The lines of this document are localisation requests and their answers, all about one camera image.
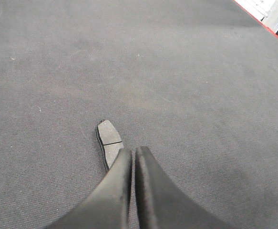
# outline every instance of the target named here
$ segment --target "black plastic part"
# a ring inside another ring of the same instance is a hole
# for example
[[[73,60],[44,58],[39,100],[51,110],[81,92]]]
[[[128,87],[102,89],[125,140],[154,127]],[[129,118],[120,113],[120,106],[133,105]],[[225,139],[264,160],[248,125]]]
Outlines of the black plastic part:
[[[120,149],[105,178],[82,203],[45,229],[127,229],[132,154]]]
[[[135,194],[141,229],[234,229],[178,189],[146,146],[136,149]]]

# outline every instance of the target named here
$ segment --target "white surface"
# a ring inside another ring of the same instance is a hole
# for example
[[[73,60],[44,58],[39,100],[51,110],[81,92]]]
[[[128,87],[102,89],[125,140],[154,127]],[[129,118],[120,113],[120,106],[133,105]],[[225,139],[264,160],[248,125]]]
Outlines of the white surface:
[[[246,11],[248,11],[248,13],[250,13],[253,17],[255,17],[256,19],[258,19],[259,21],[262,20],[264,18],[264,15],[259,12],[252,4],[254,4],[253,2],[251,2],[251,4],[246,1],[246,0],[235,0],[241,7],[243,7]]]

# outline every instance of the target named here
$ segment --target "gray carpet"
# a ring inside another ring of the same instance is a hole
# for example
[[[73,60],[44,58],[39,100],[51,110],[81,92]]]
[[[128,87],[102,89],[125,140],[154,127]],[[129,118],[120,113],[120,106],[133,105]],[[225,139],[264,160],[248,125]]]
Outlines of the gray carpet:
[[[0,0],[0,229],[93,191],[104,118],[221,220],[278,229],[278,40],[232,0]]]

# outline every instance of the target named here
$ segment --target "red stripe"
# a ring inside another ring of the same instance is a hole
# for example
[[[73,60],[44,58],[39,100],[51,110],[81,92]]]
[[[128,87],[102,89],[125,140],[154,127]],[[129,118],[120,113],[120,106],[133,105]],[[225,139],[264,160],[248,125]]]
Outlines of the red stripe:
[[[272,35],[274,35],[277,39],[278,39],[278,36],[269,28],[267,27],[266,25],[264,25],[261,21],[259,21],[258,19],[256,19],[251,13],[249,13],[244,7],[242,7],[239,3],[237,3],[235,1],[235,3],[240,7],[242,8],[245,12],[247,12],[247,14],[249,14],[252,18],[254,18],[261,26],[263,26],[268,32],[270,32]]]

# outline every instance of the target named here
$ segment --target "black curved object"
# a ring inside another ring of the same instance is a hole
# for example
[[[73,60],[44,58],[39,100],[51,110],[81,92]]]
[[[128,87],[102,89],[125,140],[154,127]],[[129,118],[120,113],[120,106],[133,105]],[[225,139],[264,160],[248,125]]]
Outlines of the black curved object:
[[[101,183],[82,203],[45,229],[127,229],[132,154],[120,149]]]
[[[234,229],[178,189],[146,146],[136,149],[135,194],[141,229]]]

